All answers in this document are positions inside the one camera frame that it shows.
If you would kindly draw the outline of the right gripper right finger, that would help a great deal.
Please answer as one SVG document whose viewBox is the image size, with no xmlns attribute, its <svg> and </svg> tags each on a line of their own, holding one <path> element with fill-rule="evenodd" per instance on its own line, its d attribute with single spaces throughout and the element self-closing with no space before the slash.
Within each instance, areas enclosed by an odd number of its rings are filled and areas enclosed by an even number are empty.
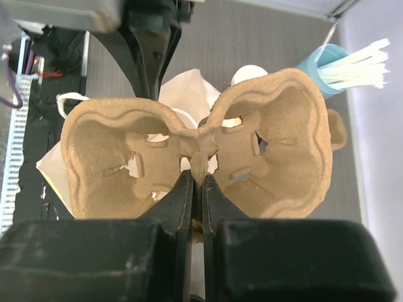
<svg viewBox="0 0 403 302">
<path fill-rule="evenodd" d="M 201 188 L 207 301 L 393 301 L 377 245 L 359 223 L 255 219 L 212 176 Z"/>
</svg>

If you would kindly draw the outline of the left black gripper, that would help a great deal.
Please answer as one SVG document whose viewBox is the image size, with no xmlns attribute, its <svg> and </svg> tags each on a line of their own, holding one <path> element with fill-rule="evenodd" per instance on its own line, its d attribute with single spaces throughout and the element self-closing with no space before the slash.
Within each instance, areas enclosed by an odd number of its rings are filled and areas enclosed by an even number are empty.
<svg viewBox="0 0 403 302">
<path fill-rule="evenodd" d="M 196 3 L 204 1 L 124 1 L 122 25 L 92 35 L 111 54 L 138 98 L 159 99 L 161 82 Z M 147 29 L 145 63 L 130 29 Z"/>
</svg>

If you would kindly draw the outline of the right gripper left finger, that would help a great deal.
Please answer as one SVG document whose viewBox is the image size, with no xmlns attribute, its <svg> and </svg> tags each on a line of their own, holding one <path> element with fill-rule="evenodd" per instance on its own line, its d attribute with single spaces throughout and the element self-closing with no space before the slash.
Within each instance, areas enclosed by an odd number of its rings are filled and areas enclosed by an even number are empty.
<svg viewBox="0 0 403 302">
<path fill-rule="evenodd" d="M 2 301 L 188 301 L 193 179 L 135 220 L 28 221 L 1 239 Z"/>
</svg>

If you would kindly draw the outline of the brown paper bag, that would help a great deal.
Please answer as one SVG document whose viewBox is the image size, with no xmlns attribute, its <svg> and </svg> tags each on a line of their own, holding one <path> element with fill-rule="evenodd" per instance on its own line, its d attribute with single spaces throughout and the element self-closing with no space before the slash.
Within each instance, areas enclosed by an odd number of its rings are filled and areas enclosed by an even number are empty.
<svg viewBox="0 0 403 302">
<path fill-rule="evenodd" d="M 209 115 L 219 95 L 220 92 L 202 77 L 198 69 L 191 69 L 163 84 L 159 100 L 170 107 L 187 128 L 196 129 L 199 122 Z M 59 142 L 37 162 L 36 168 L 72 213 L 67 167 Z"/>
</svg>

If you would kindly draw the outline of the single cardboard cup carrier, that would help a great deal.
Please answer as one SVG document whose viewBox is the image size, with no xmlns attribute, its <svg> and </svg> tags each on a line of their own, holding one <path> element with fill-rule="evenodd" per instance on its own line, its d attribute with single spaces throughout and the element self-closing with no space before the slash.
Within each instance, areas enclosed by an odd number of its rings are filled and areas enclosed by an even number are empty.
<svg viewBox="0 0 403 302">
<path fill-rule="evenodd" d="M 197 186 L 216 159 L 220 189 L 253 218 L 308 216 L 332 174 L 326 104 L 298 69 L 226 89 L 197 129 L 150 99 L 90 99 L 65 119 L 60 145 L 77 219 L 139 217 L 172 190 L 183 159 Z"/>
</svg>

